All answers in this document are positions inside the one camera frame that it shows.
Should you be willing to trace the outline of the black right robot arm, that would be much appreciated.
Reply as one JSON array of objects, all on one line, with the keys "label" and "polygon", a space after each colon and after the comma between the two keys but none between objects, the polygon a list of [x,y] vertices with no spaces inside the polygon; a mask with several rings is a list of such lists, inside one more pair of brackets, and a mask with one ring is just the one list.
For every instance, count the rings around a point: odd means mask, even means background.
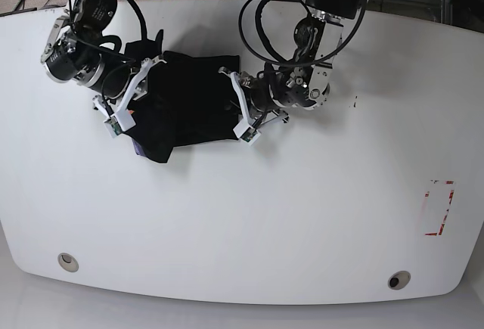
[{"label": "black right robot arm", "polygon": [[56,19],[41,63],[51,79],[70,80],[96,92],[93,107],[107,116],[141,70],[141,63],[162,53],[163,32],[148,38],[147,24],[135,0],[126,0],[140,24],[141,38],[123,43],[119,36],[104,34],[118,7],[118,0],[69,0],[68,9]]}]

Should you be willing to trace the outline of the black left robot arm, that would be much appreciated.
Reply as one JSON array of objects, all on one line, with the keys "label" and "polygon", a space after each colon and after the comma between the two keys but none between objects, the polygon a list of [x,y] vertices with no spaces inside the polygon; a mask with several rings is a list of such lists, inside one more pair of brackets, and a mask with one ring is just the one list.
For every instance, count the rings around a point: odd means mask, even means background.
[{"label": "black left robot arm", "polygon": [[[276,51],[262,25],[265,7],[274,1],[296,2],[306,15],[296,25],[293,39],[296,50],[285,58]],[[238,98],[240,120],[235,136],[246,142],[259,137],[268,123],[267,116],[287,122],[287,109],[300,107],[313,110],[327,101],[334,58],[351,41],[365,15],[368,0],[258,0],[254,14],[256,34],[266,55],[242,42],[249,52],[263,61],[262,71],[255,76],[221,68],[230,80]]]}]

